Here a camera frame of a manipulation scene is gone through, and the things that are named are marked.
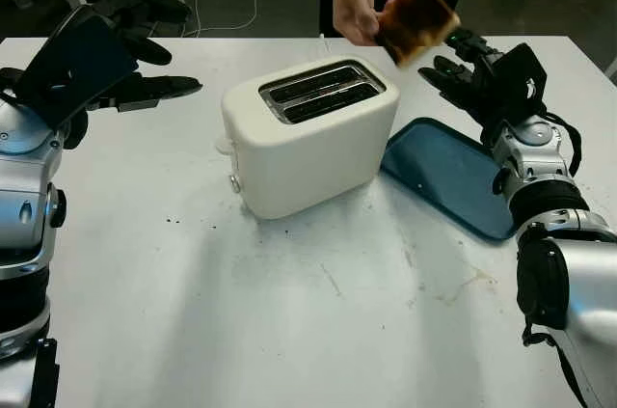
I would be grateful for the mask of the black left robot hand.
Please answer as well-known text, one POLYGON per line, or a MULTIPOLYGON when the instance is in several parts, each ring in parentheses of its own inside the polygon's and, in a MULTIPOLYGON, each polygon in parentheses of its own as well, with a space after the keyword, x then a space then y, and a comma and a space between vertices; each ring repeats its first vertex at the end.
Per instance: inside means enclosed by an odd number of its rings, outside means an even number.
POLYGON ((139 62, 166 66, 171 60, 162 45, 82 5, 55 29, 27 68, 1 69, 1 98, 34 112, 51 129, 84 111, 154 108, 202 88, 193 77, 139 72, 139 62))

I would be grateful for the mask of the person's bare right hand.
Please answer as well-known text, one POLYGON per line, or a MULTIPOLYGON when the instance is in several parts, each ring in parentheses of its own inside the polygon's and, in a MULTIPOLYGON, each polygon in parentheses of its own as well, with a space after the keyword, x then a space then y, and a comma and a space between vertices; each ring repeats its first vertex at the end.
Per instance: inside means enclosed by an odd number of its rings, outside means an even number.
POLYGON ((379 21, 374 0, 334 0, 333 25, 354 45, 376 45, 379 21))

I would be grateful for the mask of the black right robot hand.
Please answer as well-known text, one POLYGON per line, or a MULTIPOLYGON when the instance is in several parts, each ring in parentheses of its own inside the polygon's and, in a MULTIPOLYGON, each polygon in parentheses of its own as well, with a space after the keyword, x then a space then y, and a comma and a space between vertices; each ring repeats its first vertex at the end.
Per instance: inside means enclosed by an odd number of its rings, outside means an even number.
POLYGON ((431 67, 418 73, 441 97, 481 125, 483 143, 507 123, 518 125, 546 111, 542 97, 547 74, 528 44, 503 53, 464 28, 454 30, 445 43, 462 62, 439 55, 431 67))

